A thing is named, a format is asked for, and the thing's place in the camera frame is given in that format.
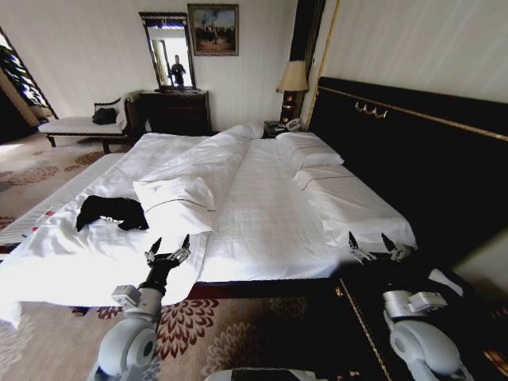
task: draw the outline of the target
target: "table lamp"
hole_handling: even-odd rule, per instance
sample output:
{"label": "table lamp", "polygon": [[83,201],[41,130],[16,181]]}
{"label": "table lamp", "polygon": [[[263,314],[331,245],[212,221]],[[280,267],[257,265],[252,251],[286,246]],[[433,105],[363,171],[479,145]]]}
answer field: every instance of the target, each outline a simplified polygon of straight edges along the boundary
{"label": "table lamp", "polygon": [[294,100],[297,91],[309,90],[306,78],[305,61],[289,61],[283,77],[277,86],[277,92],[284,91],[283,107],[280,112],[280,123],[286,124],[293,118],[296,107]]}

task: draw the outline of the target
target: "picture frame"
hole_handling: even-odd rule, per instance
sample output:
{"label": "picture frame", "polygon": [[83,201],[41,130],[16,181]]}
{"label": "picture frame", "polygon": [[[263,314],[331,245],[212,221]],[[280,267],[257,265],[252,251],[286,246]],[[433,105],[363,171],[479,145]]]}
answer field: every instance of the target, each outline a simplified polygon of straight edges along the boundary
{"label": "picture frame", "polygon": [[238,56],[238,5],[188,4],[195,56]]}

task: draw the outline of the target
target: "striped wallpaper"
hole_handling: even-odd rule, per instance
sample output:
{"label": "striped wallpaper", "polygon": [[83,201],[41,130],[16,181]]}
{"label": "striped wallpaper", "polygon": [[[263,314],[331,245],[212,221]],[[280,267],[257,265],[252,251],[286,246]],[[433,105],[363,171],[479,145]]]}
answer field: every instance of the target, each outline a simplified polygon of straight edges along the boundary
{"label": "striped wallpaper", "polygon": [[[240,55],[194,58],[213,127],[278,120],[275,88],[289,60],[296,0],[220,1],[228,2],[239,5]],[[157,88],[138,12],[187,12],[187,3],[0,0],[0,25],[59,117],[91,115],[94,102]]]}
{"label": "striped wallpaper", "polygon": [[[327,1],[328,15],[335,2]],[[311,86],[330,18],[321,24]],[[341,0],[323,75],[508,102],[506,20],[506,0]]]}

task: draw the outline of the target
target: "gold trim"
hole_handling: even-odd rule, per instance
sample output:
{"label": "gold trim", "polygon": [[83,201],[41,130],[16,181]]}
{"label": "gold trim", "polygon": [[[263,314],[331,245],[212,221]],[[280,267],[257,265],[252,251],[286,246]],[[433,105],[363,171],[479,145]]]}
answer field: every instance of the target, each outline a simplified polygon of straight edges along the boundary
{"label": "gold trim", "polygon": [[326,37],[325,51],[323,52],[323,56],[321,57],[321,63],[319,65],[319,72],[317,73],[317,77],[316,77],[316,85],[314,86],[314,93],[312,95],[312,101],[310,101],[310,108],[309,108],[309,111],[307,112],[308,117],[307,117],[307,121],[306,121],[305,130],[309,129],[310,119],[312,119],[312,113],[314,111],[314,103],[316,103],[316,97],[318,96],[318,81],[321,78],[323,71],[325,70],[325,61],[326,61],[326,57],[328,57],[328,47],[330,46],[330,41],[332,40],[332,33],[333,33],[333,29],[335,28],[335,22],[337,20],[337,15],[339,13],[340,7],[341,7],[341,0],[336,0],[335,9],[333,10],[332,21],[330,22],[330,29],[328,31],[328,36]]}
{"label": "gold trim", "polygon": [[374,341],[372,340],[371,334],[368,332],[367,326],[364,322],[364,320],[361,317],[360,309],[356,305],[355,301],[352,299],[351,295],[349,294],[348,288],[344,284],[344,281],[341,279],[342,288],[344,288],[344,292],[346,293],[346,296],[348,297],[349,303],[351,304],[351,307],[355,311],[356,318],[360,322],[362,329],[364,330],[365,336],[368,339],[369,344],[371,345],[372,350],[374,351],[375,357],[378,359],[379,365],[381,365],[381,368],[383,369],[384,375],[387,377],[388,381],[393,381],[390,377],[390,373],[388,372],[387,366],[385,365],[383,358],[381,357],[381,354],[379,353],[378,349],[376,348]]}
{"label": "gold trim", "polygon": [[335,294],[337,294],[338,298],[342,298],[344,296],[344,292],[342,292],[340,287],[335,287]]}
{"label": "gold trim", "polygon": [[508,363],[504,356],[494,349],[486,349],[483,354],[505,377],[508,377]]}
{"label": "gold trim", "polygon": [[430,121],[436,121],[438,123],[442,123],[443,125],[450,125],[452,127],[457,127],[458,129],[465,129],[465,130],[469,131],[470,133],[479,133],[480,135],[484,135],[486,137],[493,137],[494,139],[504,140],[504,141],[508,142],[508,137],[505,135],[501,135],[500,133],[493,133],[491,131],[486,131],[485,129],[479,129],[477,127],[472,127],[470,125],[465,125],[463,123],[458,123],[456,121],[449,121],[448,119],[444,119],[442,117],[433,117],[432,115],[419,113],[417,111],[404,109],[402,107],[390,105],[388,103],[382,103],[382,102],[375,101],[373,99],[364,98],[364,97],[360,97],[358,95],[345,93],[343,91],[330,89],[329,87],[319,86],[319,88],[322,90],[331,91],[336,94],[345,95],[350,98],[359,99],[360,101],[374,103],[375,105],[382,106],[384,108],[388,108],[388,109],[392,109],[392,110],[396,110],[396,111],[400,111],[401,113],[413,115],[415,117],[423,117],[424,119],[429,119]]}

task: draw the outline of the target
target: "headboard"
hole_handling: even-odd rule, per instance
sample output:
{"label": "headboard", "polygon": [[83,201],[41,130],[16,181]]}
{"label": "headboard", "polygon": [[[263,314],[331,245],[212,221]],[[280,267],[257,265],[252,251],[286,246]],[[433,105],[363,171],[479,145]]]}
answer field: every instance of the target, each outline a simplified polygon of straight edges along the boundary
{"label": "headboard", "polygon": [[322,77],[310,131],[448,266],[508,226],[507,116],[503,103]]}

